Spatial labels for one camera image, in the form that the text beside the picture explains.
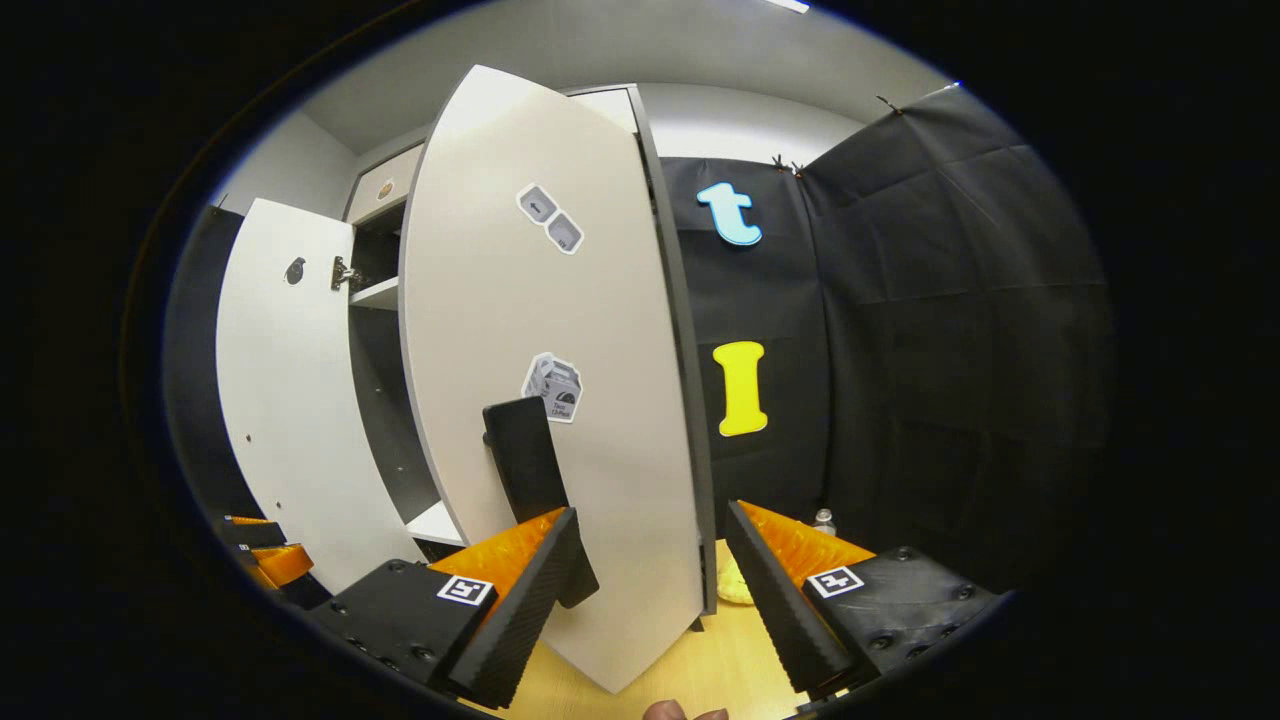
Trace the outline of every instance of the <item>door hinge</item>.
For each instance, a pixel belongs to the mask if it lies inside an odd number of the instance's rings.
[[[356,292],[365,284],[365,275],[355,268],[348,268],[346,263],[342,261],[342,256],[338,255],[333,259],[333,275],[329,283],[330,290],[338,290],[342,283],[351,281],[351,291]]]

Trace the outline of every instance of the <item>cabinet shelf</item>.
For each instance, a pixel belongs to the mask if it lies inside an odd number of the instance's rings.
[[[399,277],[385,279],[375,286],[351,296],[351,304],[356,307],[372,307],[375,310],[398,311],[399,304]]]
[[[462,536],[458,534],[458,529],[453,527],[453,520],[449,518],[449,511],[445,510],[443,500],[410,520],[404,528],[410,536],[417,539],[466,547],[466,543],[462,542]]]

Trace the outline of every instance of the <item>black fabric backdrop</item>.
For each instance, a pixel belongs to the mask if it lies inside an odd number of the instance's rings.
[[[742,160],[663,158],[703,374],[716,488],[716,536],[730,500],[812,519],[824,477],[829,416],[827,334],[809,220],[795,177]],[[763,237],[732,246],[716,232],[699,191],[718,182],[751,197],[746,224]],[[719,434],[724,373],[712,357],[736,341],[764,346],[756,366],[763,430]]]
[[[723,505],[758,502],[874,551],[914,544],[993,591],[1088,532],[1114,338],[1066,192],[961,88],[890,114],[800,177],[675,158],[663,172],[690,287]],[[695,195],[751,196],[759,243]],[[717,345],[755,340],[768,427],[724,438]]]

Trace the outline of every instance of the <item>white cabinet door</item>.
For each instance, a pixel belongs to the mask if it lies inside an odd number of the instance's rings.
[[[530,183],[581,229],[572,254],[521,210]],[[600,591],[557,606],[541,638],[618,692],[703,607],[672,314],[635,137],[575,99],[475,67],[429,138],[404,232],[410,397],[466,541],[513,524],[481,409],[520,397],[541,352],[581,374],[573,421],[552,423],[552,436]]]
[[[356,404],[347,337],[352,227],[255,200],[218,304],[218,393],[236,461],[266,519],[339,593],[393,557],[422,555],[387,495]]]

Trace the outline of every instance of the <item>sticker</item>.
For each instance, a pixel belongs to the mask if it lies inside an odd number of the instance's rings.
[[[867,583],[854,574],[849,568],[836,568],[817,575],[809,575],[808,582],[818,589],[822,597],[832,597],[849,591],[855,591]]]
[[[564,255],[572,255],[582,246],[582,228],[538,183],[529,183],[516,193],[516,206],[529,222],[541,225],[547,238]]]
[[[306,263],[302,258],[298,258],[284,269],[284,282],[289,284],[298,284],[302,282],[302,265]]]
[[[552,220],[552,224],[547,225],[547,237],[552,238],[561,252],[572,255],[577,250],[577,245],[582,242],[582,231],[577,229],[568,215],[561,213]]]
[[[716,232],[730,245],[755,245],[764,234],[759,225],[749,225],[742,219],[742,209],[751,206],[751,196],[733,190],[727,182],[718,182],[698,193],[698,201],[712,208]]]
[[[572,363],[543,352],[529,364],[529,373],[520,388],[521,397],[535,395],[543,398],[548,420],[572,423],[577,406],[582,402],[582,378]]]
[[[530,184],[525,190],[521,190],[516,196],[516,205],[529,215],[529,219],[534,222],[535,225],[540,225],[547,220],[552,219],[556,210],[559,206],[552,200],[547,191],[538,187],[538,184]]]
[[[760,357],[764,346],[749,340],[712,351],[712,359],[724,370],[724,419],[719,424],[724,437],[756,433],[769,424],[769,416],[760,411]]]
[[[444,583],[440,592],[435,593],[435,597],[443,597],[444,600],[452,600],[462,605],[480,605],[492,588],[493,583],[453,575],[449,578],[449,582]]]

